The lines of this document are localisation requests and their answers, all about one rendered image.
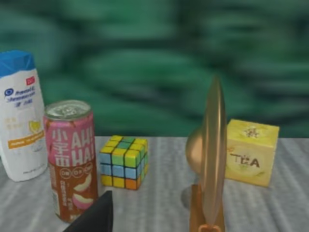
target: pink can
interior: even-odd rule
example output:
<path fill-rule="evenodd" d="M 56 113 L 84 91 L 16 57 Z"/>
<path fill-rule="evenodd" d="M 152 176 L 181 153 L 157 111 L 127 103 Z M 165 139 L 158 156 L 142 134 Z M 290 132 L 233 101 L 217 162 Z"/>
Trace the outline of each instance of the pink can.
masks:
<path fill-rule="evenodd" d="M 93 114 L 83 101 L 46 107 L 44 129 L 56 215 L 74 221 L 98 198 Z"/>

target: rubik's cube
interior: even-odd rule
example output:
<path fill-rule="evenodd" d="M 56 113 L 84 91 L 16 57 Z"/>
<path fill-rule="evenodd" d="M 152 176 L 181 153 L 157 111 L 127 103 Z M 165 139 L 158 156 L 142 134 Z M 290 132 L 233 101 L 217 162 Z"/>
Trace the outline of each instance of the rubik's cube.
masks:
<path fill-rule="evenodd" d="M 148 171 L 146 139 L 114 135 L 100 150 L 101 182 L 137 190 Z"/>

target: soda can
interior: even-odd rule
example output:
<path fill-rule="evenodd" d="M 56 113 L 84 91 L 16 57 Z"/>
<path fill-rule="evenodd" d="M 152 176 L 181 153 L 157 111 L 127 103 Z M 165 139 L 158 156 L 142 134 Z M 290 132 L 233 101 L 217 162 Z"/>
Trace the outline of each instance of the soda can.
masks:
<path fill-rule="evenodd" d="M 55 213 L 73 222 L 98 198 L 93 113 L 86 102 L 59 101 L 43 120 Z"/>
<path fill-rule="evenodd" d="M 47 168 L 44 103 L 31 53 L 0 53 L 0 156 L 13 181 L 32 179 Z"/>

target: brown stand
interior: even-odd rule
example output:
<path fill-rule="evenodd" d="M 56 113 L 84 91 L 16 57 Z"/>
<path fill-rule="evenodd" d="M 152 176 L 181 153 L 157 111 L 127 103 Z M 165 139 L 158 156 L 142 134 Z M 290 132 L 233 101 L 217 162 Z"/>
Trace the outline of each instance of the brown stand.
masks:
<path fill-rule="evenodd" d="M 204 213 L 202 210 L 202 198 L 201 198 L 201 186 L 192 185 L 192 196 L 191 196 L 191 213 L 190 213 L 190 232 L 199 232 L 199 227 L 205 225 Z M 218 218 L 215 225 L 220 230 L 201 230 L 201 232 L 225 232 L 225 222 L 223 215 L 223 204 L 221 204 Z"/>

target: blue bottle cap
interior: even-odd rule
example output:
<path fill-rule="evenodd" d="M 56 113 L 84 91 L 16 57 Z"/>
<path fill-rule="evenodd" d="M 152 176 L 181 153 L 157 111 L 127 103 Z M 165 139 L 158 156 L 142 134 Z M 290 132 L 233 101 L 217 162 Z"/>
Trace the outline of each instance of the blue bottle cap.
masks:
<path fill-rule="evenodd" d="M 23 51 L 9 51 L 0 53 L 0 78 L 12 75 L 18 71 L 35 69 L 33 55 Z"/>

